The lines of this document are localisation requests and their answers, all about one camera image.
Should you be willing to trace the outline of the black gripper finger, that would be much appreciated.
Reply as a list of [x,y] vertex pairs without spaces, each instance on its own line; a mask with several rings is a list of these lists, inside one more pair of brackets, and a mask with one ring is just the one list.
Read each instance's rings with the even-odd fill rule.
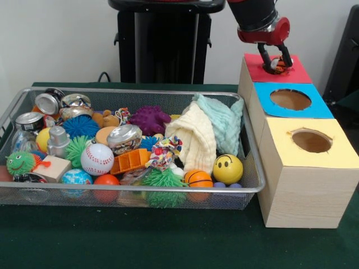
[[290,53],[288,51],[288,48],[284,44],[278,45],[277,48],[282,53],[282,59],[283,59],[283,62],[285,64],[285,66],[287,68],[292,67],[293,63],[292,63],[291,55],[290,55]]
[[257,49],[261,55],[261,58],[263,60],[263,69],[264,70],[272,70],[271,67],[271,59],[270,56],[267,52],[267,50],[265,49],[265,44],[264,43],[258,43],[257,44]]

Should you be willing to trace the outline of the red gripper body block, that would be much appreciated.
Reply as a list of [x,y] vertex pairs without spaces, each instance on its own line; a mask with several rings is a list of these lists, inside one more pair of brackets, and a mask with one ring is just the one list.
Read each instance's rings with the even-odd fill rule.
[[261,30],[237,30],[239,39],[244,43],[264,43],[267,45],[281,45],[289,36],[290,22],[286,17],[276,18],[272,24]]

